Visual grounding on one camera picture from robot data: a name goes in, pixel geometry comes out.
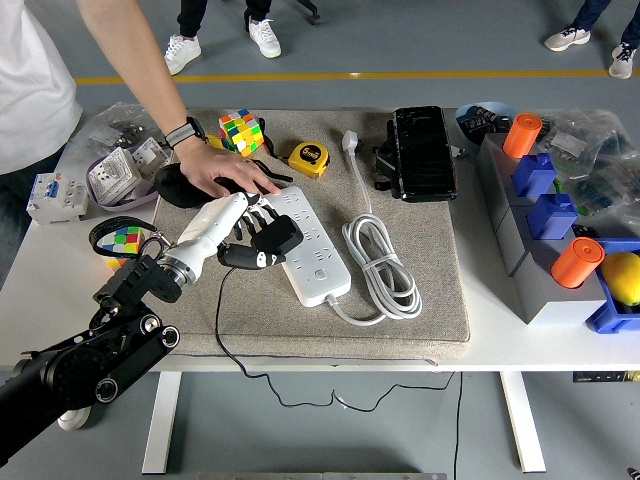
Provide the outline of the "person's left hand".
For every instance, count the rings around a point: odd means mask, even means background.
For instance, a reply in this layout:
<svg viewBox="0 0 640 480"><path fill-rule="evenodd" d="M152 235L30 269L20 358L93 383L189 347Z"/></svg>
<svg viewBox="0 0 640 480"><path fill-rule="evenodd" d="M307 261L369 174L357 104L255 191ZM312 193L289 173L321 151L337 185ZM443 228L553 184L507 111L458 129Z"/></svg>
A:
<svg viewBox="0 0 640 480"><path fill-rule="evenodd" d="M280 189L253 162L228 150L214 148L194 136L179 143L174 151L180 161L180 170L188 181L214 198L230 194L216 181L219 177L234 181L245 192L280 193Z"/></svg>

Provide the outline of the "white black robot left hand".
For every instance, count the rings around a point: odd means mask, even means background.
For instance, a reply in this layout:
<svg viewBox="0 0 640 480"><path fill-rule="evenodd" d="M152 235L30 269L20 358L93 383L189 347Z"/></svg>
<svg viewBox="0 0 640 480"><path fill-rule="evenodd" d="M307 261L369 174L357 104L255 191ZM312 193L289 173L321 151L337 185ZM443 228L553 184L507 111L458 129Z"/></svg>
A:
<svg viewBox="0 0 640 480"><path fill-rule="evenodd" d="M205 260L214 255L225 266L246 270L260 270L283 263L286 260L284 255L224 243L247 213L256 213L264 219L260 208L272 218L278 217L271 203L258 194L240 192L205 203L159 263L187 284L194 284L200 278Z"/></svg>

